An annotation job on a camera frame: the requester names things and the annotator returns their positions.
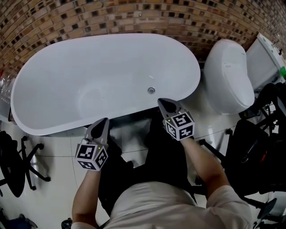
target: bathtub drain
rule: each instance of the bathtub drain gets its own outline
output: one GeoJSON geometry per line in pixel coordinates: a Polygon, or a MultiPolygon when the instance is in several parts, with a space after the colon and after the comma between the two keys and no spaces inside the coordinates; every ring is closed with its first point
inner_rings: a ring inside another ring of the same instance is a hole
{"type": "Polygon", "coordinates": [[[154,94],[155,93],[155,88],[148,88],[148,93],[149,94],[154,94]]]}

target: black pants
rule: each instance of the black pants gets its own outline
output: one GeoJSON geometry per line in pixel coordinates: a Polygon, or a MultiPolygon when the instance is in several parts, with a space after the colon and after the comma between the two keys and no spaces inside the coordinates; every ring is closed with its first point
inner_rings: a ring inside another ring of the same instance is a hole
{"type": "Polygon", "coordinates": [[[133,169],[121,157],[121,149],[109,140],[108,160],[101,170],[98,197],[102,207],[110,215],[113,206],[123,191],[142,182],[158,181],[189,192],[192,187],[187,179],[187,164],[184,148],[163,129],[163,117],[157,113],[151,121],[145,145],[149,148],[144,165],[133,169]]]}

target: white toilet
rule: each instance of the white toilet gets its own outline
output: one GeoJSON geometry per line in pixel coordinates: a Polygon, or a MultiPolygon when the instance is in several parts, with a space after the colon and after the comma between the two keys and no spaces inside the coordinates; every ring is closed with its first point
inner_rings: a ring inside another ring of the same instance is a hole
{"type": "Polygon", "coordinates": [[[246,53],[231,40],[218,41],[204,66],[204,85],[211,106],[221,114],[238,114],[254,103],[246,53]]]}

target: brick wall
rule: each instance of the brick wall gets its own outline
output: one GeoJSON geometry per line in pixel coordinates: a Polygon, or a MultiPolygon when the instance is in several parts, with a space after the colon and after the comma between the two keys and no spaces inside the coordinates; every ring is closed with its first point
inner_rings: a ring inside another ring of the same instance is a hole
{"type": "Polygon", "coordinates": [[[0,0],[0,64],[17,71],[37,51],[66,39],[156,33],[205,60],[216,41],[248,49],[258,32],[286,47],[283,0],[0,0]]]}

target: white bathtub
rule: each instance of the white bathtub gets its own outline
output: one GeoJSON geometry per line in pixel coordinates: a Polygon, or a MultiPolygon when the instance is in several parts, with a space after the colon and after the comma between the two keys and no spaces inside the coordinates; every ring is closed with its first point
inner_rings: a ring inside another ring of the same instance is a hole
{"type": "Polygon", "coordinates": [[[47,135],[153,108],[158,98],[181,100],[199,80],[193,53],[171,38],[78,38],[50,45],[27,61],[14,83],[11,107],[23,131],[47,135]]]}

